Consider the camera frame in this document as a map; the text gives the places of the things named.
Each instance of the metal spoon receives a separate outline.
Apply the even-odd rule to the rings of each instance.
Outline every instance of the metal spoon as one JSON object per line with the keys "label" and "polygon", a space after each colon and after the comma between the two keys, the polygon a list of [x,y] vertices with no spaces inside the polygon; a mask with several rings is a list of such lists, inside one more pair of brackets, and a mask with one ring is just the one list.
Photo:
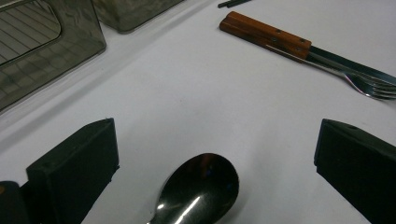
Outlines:
{"label": "metal spoon", "polygon": [[148,224],[215,223],[233,206],[238,190],[238,174],[227,159],[201,154],[167,180]]}

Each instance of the wooden handle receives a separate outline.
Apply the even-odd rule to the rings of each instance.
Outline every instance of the wooden handle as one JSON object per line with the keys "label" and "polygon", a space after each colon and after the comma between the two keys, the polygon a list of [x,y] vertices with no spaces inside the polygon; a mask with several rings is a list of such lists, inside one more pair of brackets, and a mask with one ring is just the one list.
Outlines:
{"label": "wooden handle", "polygon": [[311,41],[253,20],[237,12],[230,12],[220,23],[220,30],[236,35],[253,44],[301,62],[306,59]]}

